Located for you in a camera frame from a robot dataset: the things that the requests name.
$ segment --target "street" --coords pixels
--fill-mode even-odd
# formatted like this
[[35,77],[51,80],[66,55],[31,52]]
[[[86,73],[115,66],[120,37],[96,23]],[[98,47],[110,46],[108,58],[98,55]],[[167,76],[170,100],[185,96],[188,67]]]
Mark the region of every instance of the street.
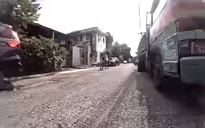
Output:
[[133,64],[14,82],[0,128],[205,128],[205,90],[158,91]]

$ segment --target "utility pole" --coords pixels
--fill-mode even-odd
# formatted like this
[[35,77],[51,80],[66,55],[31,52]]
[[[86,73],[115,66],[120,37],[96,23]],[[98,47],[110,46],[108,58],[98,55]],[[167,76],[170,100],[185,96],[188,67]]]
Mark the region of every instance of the utility pole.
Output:
[[138,0],[138,5],[139,5],[139,8],[138,8],[138,9],[139,9],[139,30],[141,31],[141,14],[140,14],[140,13],[141,13],[141,11],[140,11],[141,8],[140,8],[140,0]]

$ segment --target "window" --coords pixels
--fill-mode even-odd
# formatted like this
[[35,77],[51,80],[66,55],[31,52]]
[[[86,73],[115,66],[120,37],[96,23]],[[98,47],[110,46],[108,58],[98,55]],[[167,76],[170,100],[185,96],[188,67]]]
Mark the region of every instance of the window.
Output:
[[83,36],[79,36],[79,41],[83,41]]
[[0,37],[2,38],[15,38],[13,30],[10,27],[0,25]]
[[98,35],[98,41],[100,41],[101,37]]
[[90,34],[86,35],[86,40],[90,40]]

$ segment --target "house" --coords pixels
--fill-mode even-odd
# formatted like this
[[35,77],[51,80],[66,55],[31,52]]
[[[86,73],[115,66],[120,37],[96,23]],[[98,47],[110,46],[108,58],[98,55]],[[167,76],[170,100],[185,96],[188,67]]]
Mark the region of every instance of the house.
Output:
[[72,47],[72,66],[100,62],[101,53],[106,50],[106,36],[98,27],[67,33],[65,43]]

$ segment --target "vegetation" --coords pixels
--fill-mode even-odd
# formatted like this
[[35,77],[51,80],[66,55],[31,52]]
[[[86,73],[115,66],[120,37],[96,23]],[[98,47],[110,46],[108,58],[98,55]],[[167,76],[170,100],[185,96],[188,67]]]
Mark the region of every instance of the vegetation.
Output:
[[27,23],[38,20],[40,9],[35,0],[0,0],[0,22],[23,32],[22,28],[26,28]]
[[66,50],[60,47],[51,39],[40,37],[25,38],[22,41],[22,64],[24,71],[51,72],[60,70],[66,59]]
[[13,26],[21,38],[24,74],[60,70],[67,52],[58,43],[44,37],[27,37],[28,23],[38,20],[40,6],[36,0],[0,0],[0,22]]
[[131,58],[131,48],[127,44],[119,44],[115,42],[111,46],[111,56],[118,57],[120,60],[128,60]]

